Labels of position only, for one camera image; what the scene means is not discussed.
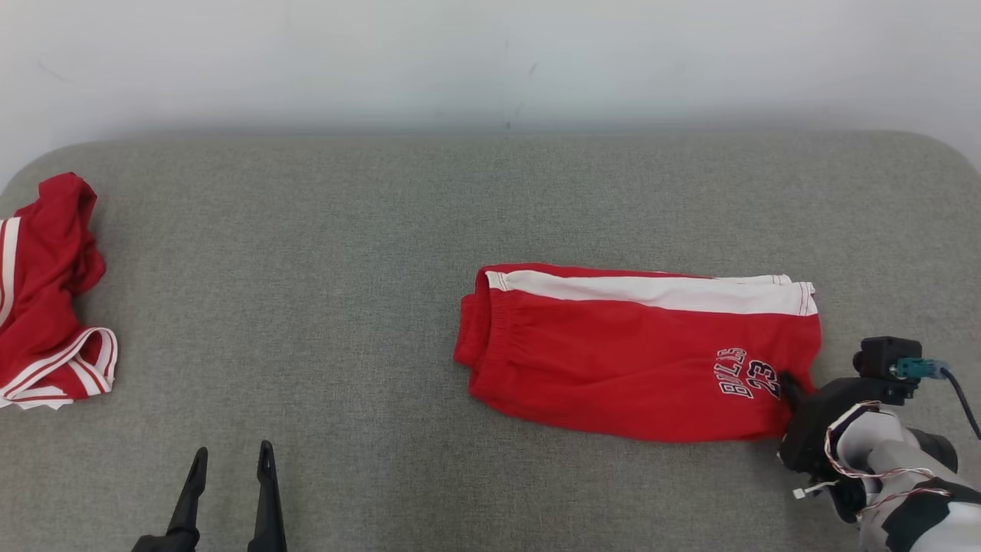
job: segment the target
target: gray fabric surface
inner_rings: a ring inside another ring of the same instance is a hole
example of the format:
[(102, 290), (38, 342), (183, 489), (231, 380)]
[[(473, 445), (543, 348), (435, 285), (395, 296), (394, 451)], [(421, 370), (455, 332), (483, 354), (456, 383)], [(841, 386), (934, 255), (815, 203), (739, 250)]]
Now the gray fabric surface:
[[(675, 138), (145, 139), (25, 168), (0, 214), (75, 171), (109, 271), (79, 300), (116, 330), (114, 391), (0, 411), (0, 549), (129, 550), (211, 452), (199, 550), (251, 538), (276, 446), (291, 550), (856, 550), (776, 442), (659, 444), (472, 400), (451, 352), (483, 264), (544, 261), (815, 284), (815, 380), (893, 334), (947, 357), (981, 408), (981, 186), (893, 133)], [(947, 383), (902, 411), (981, 448)]]

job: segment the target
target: clothing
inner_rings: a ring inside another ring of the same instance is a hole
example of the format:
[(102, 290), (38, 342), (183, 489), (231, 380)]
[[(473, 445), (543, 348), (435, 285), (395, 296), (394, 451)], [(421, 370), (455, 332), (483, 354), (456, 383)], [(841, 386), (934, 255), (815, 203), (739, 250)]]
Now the clothing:
[(116, 336), (72, 311), (106, 270), (88, 230), (95, 193), (72, 173), (38, 192), (0, 226), (0, 407), (58, 409), (108, 393), (115, 378)]
[(501, 264), (463, 298), (470, 393), (530, 421), (654, 441), (779, 437), (777, 373), (812, 392), (809, 283)]

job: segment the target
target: white trim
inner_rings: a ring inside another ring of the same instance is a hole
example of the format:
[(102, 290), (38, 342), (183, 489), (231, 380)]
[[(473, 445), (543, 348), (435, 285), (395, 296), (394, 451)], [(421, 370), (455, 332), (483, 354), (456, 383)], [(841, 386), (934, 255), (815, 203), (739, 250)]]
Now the white trim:
[(490, 287), (496, 290), (522, 291), (567, 301), (625, 301), (672, 310), (732, 314), (805, 316), (817, 313), (817, 305), (811, 296), (814, 288), (806, 282), (790, 286), (747, 286), (701, 278), (562, 278), (536, 270), (488, 271), (487, 277)]
[(21, 401), (17, 403), (9, 403), (11, 405), (17, 405), (21, 407), (21, 410), (29, 411), (30, 409), (36, 409), (37, 407), (50, 407), (51, 410), (57, 411), (64, 405), (70, 405), (74, 401), (72, 399), (41, 399), (38, 401)]
[(18, 399), (30, 399), (32, 397), (68, 397), (64, 391), (54, 385), (46, 385), (44, 387), (35, 387), (33, 389), (28, 389), (23, 391), (18, 395)]
[(21, 218), (14, 217), (3, 221), (3, 268), (0, 274), (0, 285), (3, 286), (3, 303), (0, 304), (0, 326), (7, 321), (10, 310), (14, 307), (14, 268), (17, 261), (17, 236), (21, 230)]
[(99, 370), (96, 369), (95, 366), (93, 366), (92, 364), (89, 364), (88, 362), (86, 362), (85, 359), (83, 359), (79, 355), (76, 355), (73, 360), (75, 362), (78, 362), (79, 364), (81, 364), (81, 367), (84, 368), (86, 371), (88, 371), (89, 374), (92, 375), (92, 379), (95, 380), (96, 387), (99, 388), (99, 393), (109, 393), (110, 391), (113, 390), (113, 384), (112, 383), (109, 383), (108, 381), (106, 381), (105, 376), (103, 376), (99, 372)]
[(106, 393), (113, 389), (113, 381), (116, 379), (116, 359), (119, 357), (119, 342), (116, 341), (116, 334), (109, 328), (95, 328), (102, 337), (102, 348), (99, 350), (99, 358), (92, 366), (96, 373), (102, 377), (106, 384)]
[(786, 286), (787, 284), (794, 283), (791, 277), (786, 274), (764, 274), (762, 276), (748, 276), (746, 278), (713, 278), (713, 280), (721, 280), (733, 284), (766, 284), (773, 286)]
[(75, 373), (75, 377), (77, 377), (78, 381), (81, 382), (81, 386), (85, 388), (85, 395), (91, 397), (102, 393), (102, 390), (99, 389), (98, 384), (95, 383), (92, 373), (86, 370), (84, 366), (79, 364), (77, 360), (69, 360), (68, 367), (72, 369), (72, 371)]
[(15, 399), (24, 390), (30, 388), (35, 381), (41, 379), (42, 377), (48, 375), (52, 371), (64, 364), (68, 359), (74, 357), (81, 350), (81, 347), (85, 344), (85, 340), (88, 336), (92, 335), (97, 328), (88, 328), (81, 332), (78, 337), (72, 342), (71, 345), (63, 349), (62, 351), (55, 353), (54, 355), (41, 360), (36, 360), (27, 365), (21, 373), (17, 374), (17, 377), (12, 379), (3, 388), (0, 388), (0, 396), (5, 399)]

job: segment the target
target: folded red shorts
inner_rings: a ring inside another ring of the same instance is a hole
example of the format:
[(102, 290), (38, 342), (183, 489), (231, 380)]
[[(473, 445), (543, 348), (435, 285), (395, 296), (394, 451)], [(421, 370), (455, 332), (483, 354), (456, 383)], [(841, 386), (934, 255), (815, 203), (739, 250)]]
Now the folded red shorts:
[(779, 437), (777, 374), (813, 391), (813, 293), (782, 275), (487, 266), (454, 359), (471, 395), (530, 421), (651, 441)]

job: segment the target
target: teal connector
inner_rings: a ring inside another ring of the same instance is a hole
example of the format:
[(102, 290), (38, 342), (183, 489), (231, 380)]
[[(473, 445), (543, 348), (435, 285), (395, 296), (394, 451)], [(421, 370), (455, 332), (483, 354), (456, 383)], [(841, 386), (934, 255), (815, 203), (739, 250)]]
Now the teal connector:
[(897, 377), (947, 379), (941, 368), (951, 369), (951, 366), (937, 359), (900, 359), (890, 371)]

